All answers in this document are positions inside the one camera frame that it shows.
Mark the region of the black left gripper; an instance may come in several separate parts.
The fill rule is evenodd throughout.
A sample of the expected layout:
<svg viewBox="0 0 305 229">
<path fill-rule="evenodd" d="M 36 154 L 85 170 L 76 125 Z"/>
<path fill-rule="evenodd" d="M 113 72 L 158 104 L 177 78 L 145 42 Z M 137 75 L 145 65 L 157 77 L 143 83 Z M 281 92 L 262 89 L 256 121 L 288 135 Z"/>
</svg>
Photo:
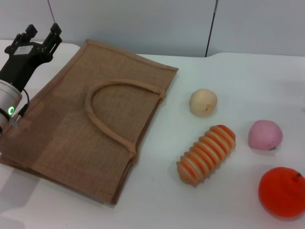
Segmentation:
<svg viewBox="0 0 305 229">
<path fill-rule="evenodd" d="M 43 44 L 30 42 L 36 34 L 36 28 L 33 24 L 30 24 L 25 32 L 22 34 L 18 33 L 12 45 L 5 49 L 9 59 L 0 70 L 0 80 L 11 84 L 17 90 L 24 89 L 36 68 L 52 60 L 53 54 L 62 42 L 60 37 L 61 28 L 57 23 L 52 25 L 50 33 Z M 27 46 L 30 47 L 28 54 L 17 53 L 22 47 Z"/>
</svg>

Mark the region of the brown jute handbag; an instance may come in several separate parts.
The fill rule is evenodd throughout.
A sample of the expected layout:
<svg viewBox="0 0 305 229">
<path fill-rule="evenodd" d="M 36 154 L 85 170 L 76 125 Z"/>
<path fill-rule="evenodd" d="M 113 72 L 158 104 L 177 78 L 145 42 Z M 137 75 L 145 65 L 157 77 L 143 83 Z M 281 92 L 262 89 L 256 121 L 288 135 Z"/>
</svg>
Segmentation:
<svg viewBox="0 0 305 229">
<path fill-rule="evenodd" d="M 87 40 L 0 138 L 0 163 L 116 204 L 176 67 Z"/>
</svg>

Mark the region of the orange toy fruit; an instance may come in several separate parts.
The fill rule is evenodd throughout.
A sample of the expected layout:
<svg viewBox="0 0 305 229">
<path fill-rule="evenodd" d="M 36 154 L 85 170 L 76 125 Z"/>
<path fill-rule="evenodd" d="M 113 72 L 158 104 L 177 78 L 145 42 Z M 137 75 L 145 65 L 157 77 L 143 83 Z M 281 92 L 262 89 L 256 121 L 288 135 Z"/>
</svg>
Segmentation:
<svg viewBox="0 0 305 229">
<path fill-rule="evenodd" d="M 275 167 L 260 179 L 258 196 L 273 215 L 297 218 L 305 214 L 305 177 L 287 167 Z"/>
</svg>

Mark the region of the dark vertical background pole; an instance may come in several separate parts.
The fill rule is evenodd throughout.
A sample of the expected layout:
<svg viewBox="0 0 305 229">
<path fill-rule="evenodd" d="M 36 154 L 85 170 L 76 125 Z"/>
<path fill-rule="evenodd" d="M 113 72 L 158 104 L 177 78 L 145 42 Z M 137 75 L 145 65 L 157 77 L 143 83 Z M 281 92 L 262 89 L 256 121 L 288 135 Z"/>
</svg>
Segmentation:
<svg viewBox="0 0 305 229">
<path fill-rule="evenodd" d="M 207 46 L 206 46 L 206 50 L 205 50 L 205 57 L 207 57 L 208 51 L 209 51 L 209 45 L 210 45 L 210 40 L 211 40 L 211 36 L 212 36 L 212 32 L 213 32 L 214 19 L 215 19 L 216 12 L 217 12 L 218 1 L 219 1 L 219 0 L 215 0 L 214 11 L 213 11 L 213 17 L 212 17 L 212 21 L 211 21 L 211 26 L 210 26 L 210 31 L 209 31 Z"/>
</svg>

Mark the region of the pale beige toy fruit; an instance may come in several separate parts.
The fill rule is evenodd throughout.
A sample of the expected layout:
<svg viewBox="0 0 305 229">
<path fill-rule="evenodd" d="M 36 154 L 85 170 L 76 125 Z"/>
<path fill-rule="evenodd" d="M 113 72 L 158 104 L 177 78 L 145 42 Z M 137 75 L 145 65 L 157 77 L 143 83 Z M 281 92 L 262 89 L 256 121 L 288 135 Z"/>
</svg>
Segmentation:
<svg viewBox="0 0 305 229">
<path fill-rule="evenodd" d="M 193 115 L 208 116 L 217 106 L 217 95 L 208 89 L 198 89 L 190 97 L 189 107 Z"/>
</svg>

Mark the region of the orange striped toy bread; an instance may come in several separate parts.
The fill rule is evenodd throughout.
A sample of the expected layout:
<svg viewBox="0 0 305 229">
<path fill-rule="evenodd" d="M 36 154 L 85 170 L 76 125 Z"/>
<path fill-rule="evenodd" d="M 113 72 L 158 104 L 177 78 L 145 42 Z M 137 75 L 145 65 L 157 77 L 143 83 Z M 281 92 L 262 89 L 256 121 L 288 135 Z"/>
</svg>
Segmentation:
<svg viewBox="0 0 305 229">
<path fill-rule="evenodd" d="M 202 183 L 236 147 L 235 133 L 225 125 L 214 125 L 194 142 L 176 162 L 182 182 L 197 186 Z"/>
</svg>

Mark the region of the pink toy peach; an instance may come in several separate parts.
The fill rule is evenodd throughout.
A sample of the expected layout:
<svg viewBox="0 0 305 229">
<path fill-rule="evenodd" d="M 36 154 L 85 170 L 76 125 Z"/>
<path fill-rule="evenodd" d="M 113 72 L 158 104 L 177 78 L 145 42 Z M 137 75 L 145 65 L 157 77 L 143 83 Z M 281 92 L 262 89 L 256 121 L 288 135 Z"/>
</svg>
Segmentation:
<svg viewBox="0 0 305 229">
<path fill-rule="evenodd" d="M 248 145 L 256 150 L 272 151 L 281 144 L 282 140 L 283 132 L 274 121 L 255 121 L 248 133 Z"/>
</svg>

